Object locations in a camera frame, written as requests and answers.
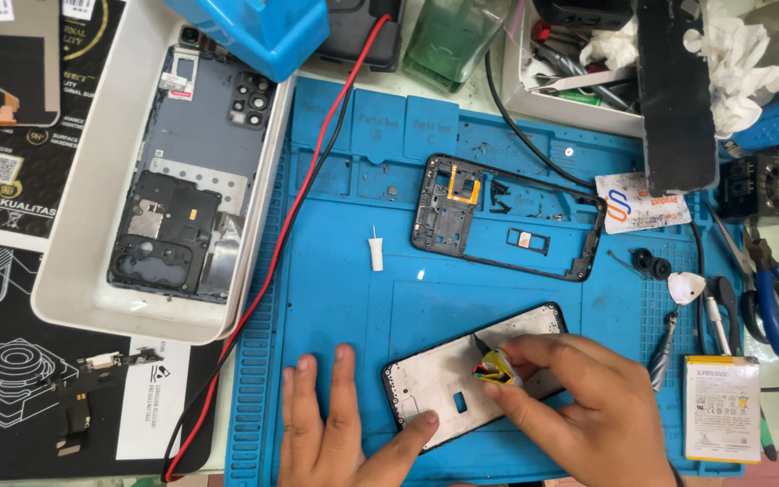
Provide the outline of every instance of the pliers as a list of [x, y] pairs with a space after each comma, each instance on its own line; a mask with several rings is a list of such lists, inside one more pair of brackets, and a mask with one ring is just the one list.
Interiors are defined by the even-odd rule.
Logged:
[[744, 294], [750, 293], [749, 290], [745, 291], [742, 294], [742, 307], [745, 299], [756, 301], [756, 314], [763, 320], [765, 336], [779, 357], [779, 307], [774, 299], [775, 283], [779, 282], [779, 262], [771, 255], [768, 242], [759, 237], [759, 229], [755, 225], [750, 226], [750, 231], [744, 227], [744, 247], [756, 264], [756, 272], [753, 273], [756, 296], [755, 299], [745, 298]]

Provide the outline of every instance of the hand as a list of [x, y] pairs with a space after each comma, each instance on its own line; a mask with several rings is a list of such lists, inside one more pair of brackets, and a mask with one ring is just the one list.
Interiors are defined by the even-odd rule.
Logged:
[[420, 414], [366, 461], [353, 383], [356, 357], [345, 344], [335, 352], [326, 425], [314, 393], [317, 360], [305, 354], [299, 357], [296, 370], [284, 370], [279, 487], [397, 487], [438, 431], [438, 415], [434, 411]]
[[484, 392], [555, 463], [589, 487], [675, 487], [645, 368], [578, 335], [522, 335], [502, 347], [527, 379], [549, 368], [575, 402], [554, 410], [518, 386]]

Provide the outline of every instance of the smartphone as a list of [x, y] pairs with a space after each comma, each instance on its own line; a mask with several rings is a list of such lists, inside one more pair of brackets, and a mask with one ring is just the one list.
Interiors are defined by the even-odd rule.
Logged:
[[[557, 303], [546, 303], [390, 362], [381, 378], [395, 426], [401, 431], [420, 413], [438, 413], [440, 427], [422, 454], [502, 418], [504, 413], [483, 393], [484, 382], [471, 375], [483, 357], [473, 335], [496, 349], [518, 335], [558, 333], [567, 333], [564, 315]], [[564, 391], [548, 369], [535, 373], [524, 388], [539, 400]]]
[[107, 282], [227, 302], [275, 89], [182, 28], [158, 80]]

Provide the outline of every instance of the green glass bottle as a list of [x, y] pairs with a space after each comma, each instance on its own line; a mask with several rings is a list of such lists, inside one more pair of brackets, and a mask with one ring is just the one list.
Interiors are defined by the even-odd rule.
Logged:
[[438, 91], [457, 93], [515, 11], [518, 0], [425, 0], [402, 69]]

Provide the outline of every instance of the red and black cable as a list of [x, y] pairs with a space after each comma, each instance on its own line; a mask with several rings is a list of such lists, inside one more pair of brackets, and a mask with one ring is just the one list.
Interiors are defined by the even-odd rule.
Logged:
[[[295, 221], [296, 216], [299, 213], [299, 208], [302, 207], [302, 204], [306, 199], [306, 195], [311, 189], [312, 184], [314, 184], [314, 180], [318, 174], [318, 171], [320, 171], [320, 167], [323, 165], [324, 161], [326, 160], [326, 156], [329, 154], [330, 149], [332, 149], [332, 146], [335, 144], [336, 138], [339, 136], [339, 132], [341, 130], [342, 123], [344, 121], [344, 113], [347, 111], [348, 101], [350, 100], [351, 94], [353, 93], [352, 85], [354, 80], [357, 78], [357, 72], [359, 72], [359, 68], [362, 66], [362, 61], [365, 59], [365, 56], [368, 54], [369, 49], [371, 48], [371, 44], [373, 43], [375, 37], [377, 36], [377, 32], [380, 31], [384, 23], [389, 20], [390, 20], [390, 16], [384, 15], [383, 17], [377, 19], [377, 22], [375, 22], [375, 25], [374, 27], [372, 27], [371, 33], [369, 34], [369, 37], [366, 40], [365, 45], [362, 46], [362, 52], [359, 54], [357, 63], [354, 64], [351, 73], [347, 77], [347, 82], [344, 83], [344, 87], [342, 87], [342, 90], [341, 92], [339, 92], [339, 95], [336, 97], [335, 102], [332, 103], [329, 113], [326, 114], [326, 118], [324, 118], [323, 125], [320, 127], [320, 134], [318, 135], [318, 143], [315, 146], [314, 155], [312, 156], [312, 163], [308, 168], [308, 173], [306, 174], [306, 183], [303, 184], [302, 187], [299, 189], [299, 192], [297, 193], [296, 198], [293, 200], [293, 204], [291, 205], [291, 210], [287, 212], [287, 217], [285, 218], [284, 224], [281, 226], [281, 230], [279, 233], [280, 238], [275, 245], [275, 249], [273, 250], [273, 257], [271, 262], [269, 263], [269, 271], [266, 272], [266, 278], [263, 280], [263, 284], [261, 285], [260, 290], [254, 296], [254, 300], [246, 309], [245, 313], [243, 314], [243, 317], [240, 318], [239, 322], [236, 323], [236, 328], [234, 329], [233, 333], [224, 343], [224, 348], [222, 349], [222, 355], [218, 359], [218, 363], [215, 366], [215, 370], [212, 374], [212, 377], [209, 378], [201, 386], [200, 390], [194, 396], [192, 396], [191, 399], [188, 401], [188, 403], [186, 404], [182, 412], [182, 415], [179, 417], [179, 421], [177, 422], [177, 425], [174, 428], [173, 433], [170, 435], [170, 441], [167, 444], [167, 450], [165, 451], [164, 463], [161, 472], [161, 480], [163, 482], [175, 482], [180, 478], [182, 478], [181, 476], [173, 477], [172, 475], [173, 470], [176, 468], [176, 465], [182, 459], [182, 456], [184, 455], [185, 451], [188, 450], [189, 445], [194, 440], [194, 437], [197, 436], [197, 432], [200, 430], [201, 426], [203, 425], [203, 421], [206, 419], [206, 415], [209, 412], [212, 404], [212, 397], [213, 397], [212, 394], [215, 392], [215, 386], [218, 383], [218, 373], [221, 370], [222, 365], [224, 364], [224, 360], [227, 360], [227, 358], [230, 356], [230, 353], [233, 351], [234, 349], [233, 345], [239, 340], [240, 335], [243, 333], [243, 330], [245, 329], [244, 327], [245, 322], [247, 322], [248, 318], [250, 318], [251, 315], [254, 313], [254, 310], [261, 302], [263, 295], [266, 293], [266, 289], [269, 287], [269, 282], [272, 281], [273, 274], [275, 273], [275, 268], [281, 256], [281, 251], [284, 249], [284, 246], [287, 243], [287, 238], [290, 237], [291, 229], [293, 228], [293, 222]], [[342, 103], [342, 108], [339, 114], [338, 124], [336, 125], [335, 131], [332, 134], [329, 144], [327, 145], [326, 149], [323, 151], [323, 154], [320, 156], [320, 160], [318, 160], [318, 154], [320, 153], [320, 147], [323, 145], [326, 129], [327, 127], [329, 127], [330, 120], [332, 120], [332, 116], [335, 114], [336, 108], [339, 107], [340, 103]], [[176, 442], [176, 438], [179, 436], [179, 430], [182, 428], [185, 415], [189, 412], [191, 407], [193, 407], [194, 404], [197, 403], [197, 400], [199, 400], [199, 398], [201, 397], [204, 391], [206, 391], [206, 396], [203, 402], [203, 409], [200, 413], [200, 417], [197, 419], [197, 423], [194, 426], [194, 429], [191, 430], [191, 433], [188, 435], [187, 438], [185, 438], [185, 441], [182, 443], [182, 446], [179, 447], [179, 452], [176, 454], [176, 457], [174, 457], [173, 460], [170, 460], [170, 452], [173, 450], [173, 444]]]

